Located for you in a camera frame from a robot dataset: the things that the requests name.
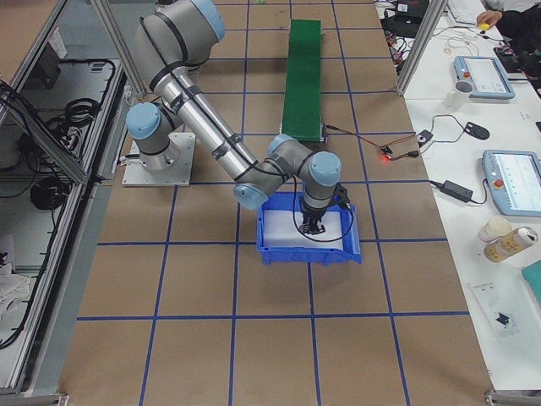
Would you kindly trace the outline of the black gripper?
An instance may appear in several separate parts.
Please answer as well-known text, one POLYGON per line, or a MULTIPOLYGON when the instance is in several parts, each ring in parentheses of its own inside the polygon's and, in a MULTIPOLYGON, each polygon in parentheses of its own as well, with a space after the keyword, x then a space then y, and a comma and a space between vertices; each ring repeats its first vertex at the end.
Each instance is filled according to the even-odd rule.
POLYGON ((308 233, 309 224, 316 224, 316 233, 324 233, 325 226, 321 220, 329 208, 333 206, 338 206, 342 210, 351 208, 347 189, 341 183, 337 183, 334 187, 313 188, 306 185, 299 202, 303 213, 303 222, 298 227, 300 233, 308 233))

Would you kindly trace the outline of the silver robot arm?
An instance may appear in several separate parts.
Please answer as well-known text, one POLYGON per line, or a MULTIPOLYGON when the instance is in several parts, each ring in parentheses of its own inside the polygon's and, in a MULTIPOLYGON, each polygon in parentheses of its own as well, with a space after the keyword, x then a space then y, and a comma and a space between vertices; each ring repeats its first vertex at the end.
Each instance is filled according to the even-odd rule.
POLYGON ((322 217, 339 206, 352 209, 340 183, 342 162, 331 152, 312 151, 287 134, 270 143, 269 156, 259 162, 189 75, 210 56, 225 34, 221 15, 212 1, 159 1, 152 14, 139 20, 134 64, 148 89, 165 108, 185 123, 235 181, 238 203, 259 209, 290 178, 303 181, 295 200, 303 215, 298 231, 323 233, 322 217))

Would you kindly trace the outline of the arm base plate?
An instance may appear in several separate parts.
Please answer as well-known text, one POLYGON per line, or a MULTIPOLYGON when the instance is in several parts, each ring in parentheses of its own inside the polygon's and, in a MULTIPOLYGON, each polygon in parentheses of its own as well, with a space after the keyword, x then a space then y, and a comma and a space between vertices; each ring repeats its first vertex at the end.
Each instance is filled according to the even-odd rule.
POLYGON ((196 137, 185 132, 172 132, 168 136, 169 146, 155 156, 140 153, 136 142, 132 141, 129 154, 135 157, 122 159, 125 166, 123 186, 189 186, 196 137))

